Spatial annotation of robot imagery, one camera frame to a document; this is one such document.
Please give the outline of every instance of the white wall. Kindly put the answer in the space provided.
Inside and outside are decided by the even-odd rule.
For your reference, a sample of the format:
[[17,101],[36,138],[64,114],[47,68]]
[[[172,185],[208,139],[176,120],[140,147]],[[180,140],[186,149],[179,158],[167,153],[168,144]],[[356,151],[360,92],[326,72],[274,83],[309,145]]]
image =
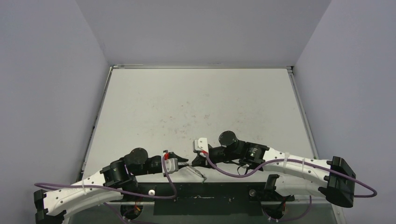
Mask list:
[[297,62],[330,0],[76,0],[111,64]]
[[396,219],[395,12],[394,0],[333,0],[294,69],[319,156],[344,157],[378,190],[344,209],[350,224]]
[[0,2],[0,223],[35,223],[33,183],[76,179],[107,72],[74,0]]

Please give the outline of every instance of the purple cable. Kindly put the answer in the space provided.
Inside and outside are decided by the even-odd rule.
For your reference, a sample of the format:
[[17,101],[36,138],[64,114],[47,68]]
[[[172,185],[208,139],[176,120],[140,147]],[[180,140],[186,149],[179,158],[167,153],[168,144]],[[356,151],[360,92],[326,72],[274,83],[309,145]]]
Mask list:
[[[166,170],[164,157],[162,157],[162,167],[165,172],[165,176],[168,179],[173,192],[175,193],[172,196],[150,196],[150,195],[144,195],[144,194],[124,191],[124,190],[100,186],[100,185],[84,185],[84,187],[85,188],[100,188],[100,189],[105,189],[105,190],[112,190],[112,191],[120,192],[122,194],[139,196],[139,197],[149,197],[149,198],[154,198],[154,199],[173,199],[173,198],[177,197],[177,190],[176,190],[176,187],[173,184],[172,180],[169,177],[168,171]],[[35,183],[35,186],[39,187],[39,188],[43,188],[43,189],[48,189],[48,190],[58,190],[59,188],[82,188],[83,187],[82,185],[67,185],[67,184],[55,184],[55,183],[43,183],[43,182]]]
[[301,215],[299,215],[299,216],[297,216],[297,217],[293,217],[293,218],[278,219],[278,222],[288,222],[288,221],[294,221],[294,220],[297,220],[297,219],[301,219],[301,218],[304,217],[306,214],[308,214],[308,212],[311,210],[311,208],[312,208],[312,197],[310,196],[310,203],[309,203],[309,205],[308,205],[307,210],[305,210],[305,212],[304,212],[303,214],[301,214]]
[[[208,163],[209,163],[215,170],[219,171],[220,173],[222,173],[222,174],[224,174],[224,175],[231,176],[231,177],[236,177],[236,178],[244,178],[244,177],[251,176],[252,174],[254,174],[255,172],[257,172],[261,167],[263,167],[263,166],[265,166],[265,165],[267,165],[267,164],[274,163],[274,162],[283,162],[283,161],[284,161],[284,159],[269,160],[269,161],[266,161],[266,162],[260,164],[260,165],[259,165],[258,167],[256,167],[252,172],[250,172],[250,173],[248,173],[248,174],[245,174],[245,175],[236,175],[236,174],[228,173],[228,172],[226,172],[226,171],[221,170],[220,168],[218,168],[218,167],[209,159],[209,156],[208,156],[208,155],[206,155],[206,160],[208,161]],[[301,163],[301,164],[303,163],[303,162],[300,161],[300,160],[294,160],[294,159],[288,159],[287,161],[288,161],[288,162]],[[309,163],[309,162],[304,162],[304,165],[308,165],[308,166],[313,167],[313,168],[318,168],[318,169],[321,169],[321,170],[325,170],[325,171],[327,171],[327,172],[330,172],[330,173],[336,174],[336,175],[338,175],[338,176],[344,177],[345,179],[350,180],[350,181],[353,181],[353,182],[355,182],[355,183],[357,183],[357,184],[359,184],[359,185],[361,185],[361,186],[363,186],[363,187],[365,187],[365,188],[367,188],[367,189],[369,189],[370,191],[373,192],[373,193],[370,194],[370,195],[354,195],[354,197],[364,197],[364,198],[367,198],[367,197],[375,197],[375,196],[377,195],[377,191],[374,190],[374,188],[372,188],[372,187],[368,186],[367,184],[362,183],[361,181],[358,181],[358,180],[356,180],[356,179],[354,179],[354,178],[352,178],[352,177],[349,177],[349,176],[347,176],[347,175],[345,175],[345,174],[342,174],[342,173],[340,173],[340,172],[337,172],[337,171],[334,171],[334,170],[331,170],[331,169],[328,169],[328,168],[325,168],[325,167],[321,167],[321,166],[318,166],[318,165],[315,165],[315,164],[312,164],[312,163]]]

